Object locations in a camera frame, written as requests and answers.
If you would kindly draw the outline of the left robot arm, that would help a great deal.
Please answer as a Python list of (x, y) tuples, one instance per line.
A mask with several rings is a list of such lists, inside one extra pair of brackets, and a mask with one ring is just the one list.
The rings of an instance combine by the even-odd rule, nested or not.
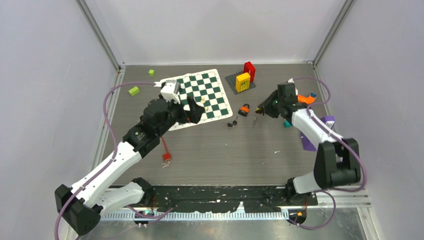
[(116, 145), (115, 150), (94, 170), (68, 187), (54, 192), (59, 215), (79, 235), (91, 232), (105, 215), (132, 204), (148, 207), (154, 199), (153, 186), (138, 177), (127, 185), (107, 192), (115, 180), (160, 144), (161, 137), (176, 123), (197, 124), (205, 113), (190, 96), (187, 104), (163, 98), (151, 100)]

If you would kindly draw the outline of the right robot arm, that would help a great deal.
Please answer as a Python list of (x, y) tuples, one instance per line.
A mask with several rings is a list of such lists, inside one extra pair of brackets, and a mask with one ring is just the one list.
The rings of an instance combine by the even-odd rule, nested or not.
[(291, 205), (299, 205), (313, 192), (361, 181), (358, 142), (344, 138), (320, 121), (309, 104), (299, 101), (294, 83), (279, 84), (255, 112), (284, 118), (316, 149), (313, 170), (287, 180), (283, 195)]

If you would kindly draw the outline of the black keys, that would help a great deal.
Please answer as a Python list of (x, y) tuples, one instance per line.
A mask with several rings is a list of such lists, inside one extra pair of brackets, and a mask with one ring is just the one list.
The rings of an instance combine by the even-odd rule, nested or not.
[(233, 128), (233, 127), (237, 126), (237, 124), (238, 124), (238, 117), (233, 119), (232, 122), (225, 123), (225, 126), (228, 127), (228, 128)]

